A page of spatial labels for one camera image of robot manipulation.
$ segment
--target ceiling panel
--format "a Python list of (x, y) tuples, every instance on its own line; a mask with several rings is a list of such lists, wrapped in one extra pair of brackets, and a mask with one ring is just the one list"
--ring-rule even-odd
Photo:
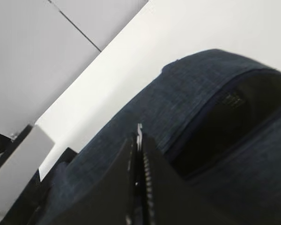
[(55, 5), (104, 49), (148, 0), (53, 0)]
[(35, 122), (99, 51), (45, 0), (0, 0), (0, 133)]

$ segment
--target white wall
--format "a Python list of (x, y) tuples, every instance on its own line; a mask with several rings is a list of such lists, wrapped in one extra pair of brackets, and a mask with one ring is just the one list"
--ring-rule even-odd
[(37, 121), (56, 143), (43, 175), (66, 147), (80, 151), (164, 65), (210, 48), (281, 70), (281, 0), (150, 0)]

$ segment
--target denim fabric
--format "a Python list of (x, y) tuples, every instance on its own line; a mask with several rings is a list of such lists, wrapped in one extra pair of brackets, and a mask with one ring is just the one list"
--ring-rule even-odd
[(281, 225), (281, 112), (188, 183), (237, 221)]
[(246, 72), (273, 71), (251, 59), (209, 50), (177, 60), (162, 70), (87, 144), (56, 181), (39, 225), (48, 224), (89, 192), (114, 160), (127, 134), (142, 123), (165, 153), (186, 125), (223, 85)]

